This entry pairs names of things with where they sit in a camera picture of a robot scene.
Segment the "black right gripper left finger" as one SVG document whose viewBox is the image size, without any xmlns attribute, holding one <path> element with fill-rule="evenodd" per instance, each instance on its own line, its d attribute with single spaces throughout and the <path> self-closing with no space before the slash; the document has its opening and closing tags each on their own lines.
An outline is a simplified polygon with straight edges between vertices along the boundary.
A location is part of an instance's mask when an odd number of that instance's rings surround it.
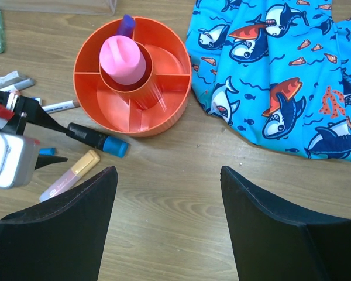
<svg viewBox="0 0 351 281">
<path fill-rule="evenodd" d="M 118 184 L 108 167 L 0 219 L 0 280 L 97 280 Z"/>
</svg>

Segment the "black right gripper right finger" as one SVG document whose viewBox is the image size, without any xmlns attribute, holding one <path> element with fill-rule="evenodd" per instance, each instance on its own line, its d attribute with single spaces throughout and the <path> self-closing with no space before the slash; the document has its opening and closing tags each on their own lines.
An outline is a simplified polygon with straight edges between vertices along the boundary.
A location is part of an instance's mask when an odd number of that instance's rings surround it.
<svg viewBox="0 0 351 281">
<path fill-rule="evenodd" d="M 221 168 L 240 280 L 351 280 L 351 219 L 285 200 Z"/>
</svg>

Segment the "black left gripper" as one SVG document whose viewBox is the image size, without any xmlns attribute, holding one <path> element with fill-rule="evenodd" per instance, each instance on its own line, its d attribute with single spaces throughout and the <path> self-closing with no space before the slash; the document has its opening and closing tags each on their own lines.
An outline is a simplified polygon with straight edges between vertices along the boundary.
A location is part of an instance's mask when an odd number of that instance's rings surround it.
<svg viewBox="0 0 351 281">
<path fill-rule="evenodd" d="M 0 131 L 23 135 L 27 121 L 57 132 L 68 132 L 68 129 L 57 123 L 37 101 L 15 92 L 0 91 Z M 68 161 L 66 157 L 38 155 L 35 170 L 66 161 Z"/>
</svg>

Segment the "pink highlighter yellow cap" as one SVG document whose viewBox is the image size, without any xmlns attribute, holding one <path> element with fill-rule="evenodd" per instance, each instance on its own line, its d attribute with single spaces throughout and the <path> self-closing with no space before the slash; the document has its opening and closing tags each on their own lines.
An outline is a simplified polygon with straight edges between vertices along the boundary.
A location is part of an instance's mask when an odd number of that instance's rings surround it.
<svg viewBox="0 0 351 281">
<path fill-rule="evenodd" d="M 88 173 L 98 162 L 100 156 L 94 150 L 89 150 L 83 157 L 75 162 L 58 180 L 56 180 L 39 197 L 44 202 L 72 188 L 82 176 Z"/>
</svg>

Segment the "black highlighter blue cap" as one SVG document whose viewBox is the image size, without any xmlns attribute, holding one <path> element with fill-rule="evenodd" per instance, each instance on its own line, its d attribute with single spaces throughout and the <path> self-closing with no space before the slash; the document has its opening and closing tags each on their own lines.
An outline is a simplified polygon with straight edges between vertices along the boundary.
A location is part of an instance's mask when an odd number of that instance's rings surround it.
<svg viewBox="0 0 351 281">
<path fill-rule="evenodd" d="M 69 123 L 67 129 L 67 136 L 119 158 L 126 155 L 129 147 L 129 144 L 124 140 L 76 123 Z"/>
</svg>

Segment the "pink cap marker tube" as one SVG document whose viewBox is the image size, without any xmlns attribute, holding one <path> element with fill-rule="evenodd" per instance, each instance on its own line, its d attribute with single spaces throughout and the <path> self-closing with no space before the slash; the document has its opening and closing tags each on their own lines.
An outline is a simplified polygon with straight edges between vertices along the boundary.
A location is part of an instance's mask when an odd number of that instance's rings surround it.
<svg viewBox="0 0 351 281">
<path fill-rule="evenodd" d="M 146 61 L 139 45 L 131 38 L 115 35 L 104 43 L 99 52 L 104 72 L 121 85 L 133 85 L 146 71 Z"/>
</svg>

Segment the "black highlighter purple cap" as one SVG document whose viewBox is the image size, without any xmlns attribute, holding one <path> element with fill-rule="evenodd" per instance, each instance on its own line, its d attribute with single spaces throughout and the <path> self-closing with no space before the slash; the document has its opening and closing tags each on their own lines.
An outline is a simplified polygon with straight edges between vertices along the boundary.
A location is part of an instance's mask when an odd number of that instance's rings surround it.
<svg viewBox="0 0 351 281">
<path fill-rule="evenodd" d="M 135 29 L 135 20 L 130 15 L 124 15 L 121 19 L 119 27 L 116 30 L 116 35 L 132 38 Z"/>
</svg>

